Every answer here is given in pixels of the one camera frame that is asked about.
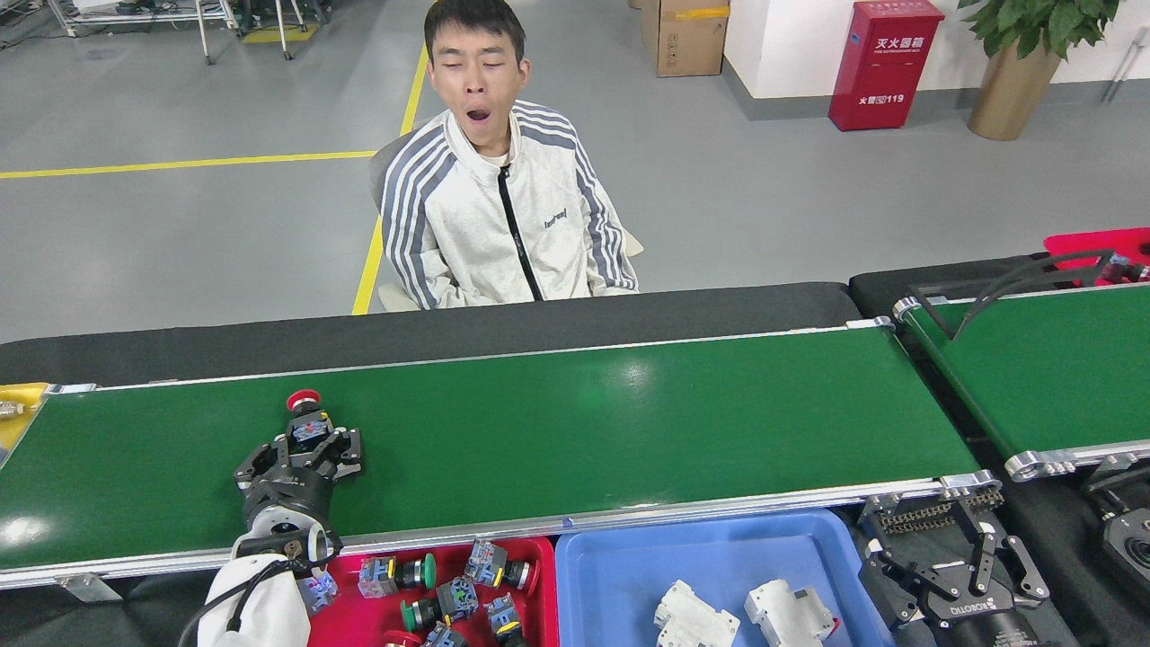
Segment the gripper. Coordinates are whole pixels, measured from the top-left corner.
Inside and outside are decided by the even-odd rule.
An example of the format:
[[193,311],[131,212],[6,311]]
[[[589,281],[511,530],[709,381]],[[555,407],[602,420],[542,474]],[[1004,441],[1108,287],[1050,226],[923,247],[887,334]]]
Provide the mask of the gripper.
[[362,465],[360,430],[334,429],[314,450],[314,468],[292,465],[288,439],[262,442],[233,470],[243,495],[243,519],[255,526],[260,513],[288,511],[288,524],[329,525],[334,480],[358,473]]
[[[1013,534],[977,532],[973,541],[969,593],[988,594],[994,564],[1002,562],[1009,573],[1017,604],[1042,604],[1050,598],[1030,550]],[[931,626],[937,646],[1042,646],[1032,623],[1014,607],[996,607],[991,598],[973,604],[949,604],[960,591],[940,570],[900,562],[895,554],[871,539],[865,548],[865,573],[894,581],[911,602],[887,604],[880,610],[887,627],[900,629],[915,621]]]

